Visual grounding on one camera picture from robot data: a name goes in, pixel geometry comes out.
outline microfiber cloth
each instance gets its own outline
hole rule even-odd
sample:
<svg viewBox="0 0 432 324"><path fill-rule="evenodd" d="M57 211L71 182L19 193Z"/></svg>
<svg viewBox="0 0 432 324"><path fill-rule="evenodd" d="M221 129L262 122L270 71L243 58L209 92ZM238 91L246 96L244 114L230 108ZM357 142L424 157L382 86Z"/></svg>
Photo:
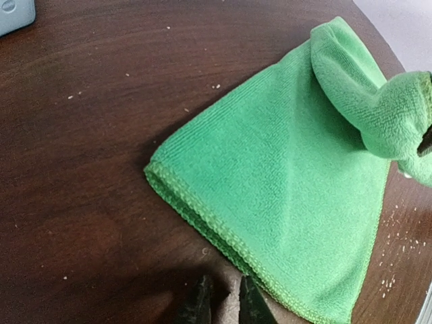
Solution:
<svg viewBox="0 0 432 324"><path fill-rule="evenodd" d="M388 82L336 18L180 128L144 172L282 305L313 323L350 323L390 160L432 184L430 158L416 154L431 87L428 72Z"/></svg>

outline wood grain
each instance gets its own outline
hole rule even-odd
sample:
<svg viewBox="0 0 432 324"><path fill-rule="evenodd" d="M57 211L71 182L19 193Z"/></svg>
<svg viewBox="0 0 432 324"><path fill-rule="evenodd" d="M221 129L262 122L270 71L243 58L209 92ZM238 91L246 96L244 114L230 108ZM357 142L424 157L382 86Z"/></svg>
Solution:
<svg viewBox="0 0 432 324"><path fill-rule="evenodd" d="M236 323L239 273L142 168L174 130L335 16L387 77L401 65L344 0L36 7L34 25L0 38L0 322L170 323L207 272L216 322ZM432 280L431 193L392 169L353 323L414 323Z"/></svg>

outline light blue object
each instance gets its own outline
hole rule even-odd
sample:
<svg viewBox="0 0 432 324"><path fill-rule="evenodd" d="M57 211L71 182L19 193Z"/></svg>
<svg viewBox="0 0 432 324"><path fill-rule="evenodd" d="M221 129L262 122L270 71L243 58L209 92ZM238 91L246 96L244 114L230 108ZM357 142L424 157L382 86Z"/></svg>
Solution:
<svg viewBox="0 0 432 324"><path fill-rule="evenodd" d="M34 0L0 0L0 36L33 23Z"/></svg>

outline white wall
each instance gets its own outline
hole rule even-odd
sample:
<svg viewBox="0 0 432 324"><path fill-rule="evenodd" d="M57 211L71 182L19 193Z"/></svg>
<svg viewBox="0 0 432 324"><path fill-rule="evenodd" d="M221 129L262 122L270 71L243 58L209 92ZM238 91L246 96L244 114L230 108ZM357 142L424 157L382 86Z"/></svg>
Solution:
<svg viewBox="0 0 432 324"><path fill-rule="evenodd" d="M432 0L354 0L407 71L432 71Z"/></svg>

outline dark brown wooden table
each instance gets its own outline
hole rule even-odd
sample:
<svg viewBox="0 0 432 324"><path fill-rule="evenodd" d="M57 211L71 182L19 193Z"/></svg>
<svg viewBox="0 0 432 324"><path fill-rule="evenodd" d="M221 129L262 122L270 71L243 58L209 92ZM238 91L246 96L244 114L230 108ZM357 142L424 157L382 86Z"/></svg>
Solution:
<svg viewBox="0 0 432 324"><path fill-rule="evenodd" d="M347 0L36 6L33 26L0 38L0 323L170 323L204 272L217 282L216 322L236 323L240 274L142 168L174 130L335 16L387 77L398 60ZM431 193L392 169L354 323L414 323L432 280Z"/></svg>

